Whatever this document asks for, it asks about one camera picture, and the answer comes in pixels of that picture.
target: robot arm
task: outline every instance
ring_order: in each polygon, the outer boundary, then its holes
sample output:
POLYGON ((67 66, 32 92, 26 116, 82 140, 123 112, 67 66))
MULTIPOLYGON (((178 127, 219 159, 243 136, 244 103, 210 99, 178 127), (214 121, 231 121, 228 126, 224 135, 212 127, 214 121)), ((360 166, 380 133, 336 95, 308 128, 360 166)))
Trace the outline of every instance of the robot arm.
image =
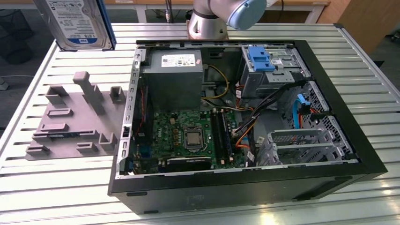
POLYGON ((190 20, 192 39, 224 39, 227 25, 247 30, 266 11, 266 0, 195 0, 190 20))

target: power supply label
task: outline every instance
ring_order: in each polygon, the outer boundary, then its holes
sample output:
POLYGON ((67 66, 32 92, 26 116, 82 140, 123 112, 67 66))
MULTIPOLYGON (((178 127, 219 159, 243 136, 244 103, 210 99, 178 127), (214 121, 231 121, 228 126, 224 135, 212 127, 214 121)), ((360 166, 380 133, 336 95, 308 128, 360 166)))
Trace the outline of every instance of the power supply label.
POLYGON ((163 55, 162 67, 195 67, 195 54, 186 55, 163 55))
POLYGON ((91 9, 83 0, 46 0, 66 38, 76 44, 92 44, 98 36, 91 18, 91 9))

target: white sticker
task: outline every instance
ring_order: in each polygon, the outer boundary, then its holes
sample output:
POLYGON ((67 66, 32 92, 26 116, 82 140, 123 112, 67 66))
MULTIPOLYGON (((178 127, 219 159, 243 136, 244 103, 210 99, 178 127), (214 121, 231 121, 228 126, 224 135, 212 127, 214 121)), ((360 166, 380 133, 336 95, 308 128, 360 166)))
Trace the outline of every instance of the white sticker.
POLYGON ((263 138, 263 137, 260 136, 260 137, 258 138, 258 144, 263 144, 264 139, 266 139, 266 138, 263 138))
POLYGON ((255 162, 255 155, 248 151, 248 159, 255 162))
POLYGON ((94 43, 98 38, 91 18, 84 14, 83 0, 47 0, 63 34, 75 43, 94 43))
POLYGON ((236 98, 242 98, 242 91, 236 90, 236 98))
POLYGON ((162 67, 195 67, 195 54, 163 55, 162 67))
POLYGON ((271 60, 272 64, 282 64, 282 60, 271 60))

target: hard drive label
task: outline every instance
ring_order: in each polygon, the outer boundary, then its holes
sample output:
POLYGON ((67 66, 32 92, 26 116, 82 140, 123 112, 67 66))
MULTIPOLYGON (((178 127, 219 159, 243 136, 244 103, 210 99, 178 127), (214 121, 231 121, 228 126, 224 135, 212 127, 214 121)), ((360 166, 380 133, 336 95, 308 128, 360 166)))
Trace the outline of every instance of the hard drive label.
POLYGON ((76 44, 92 44, 98 41, 88 9, 83 0, 47 0, 51 11, 66 38, 76 44))

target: motherboard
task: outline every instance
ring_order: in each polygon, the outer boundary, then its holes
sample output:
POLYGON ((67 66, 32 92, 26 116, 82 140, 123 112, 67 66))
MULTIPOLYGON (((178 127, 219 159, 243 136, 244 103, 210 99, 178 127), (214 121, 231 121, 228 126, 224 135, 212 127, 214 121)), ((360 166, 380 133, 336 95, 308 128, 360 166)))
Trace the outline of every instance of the motherboard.
POLYGON ((244 167, 243 153, 234 151, 230 136, 236 127, 232 110, 156 112, 152 144, 139 146, 140 173, 171 172, 163 168, 174 163, 180 169, 202 167, 202 163, 210 169, 244 167))

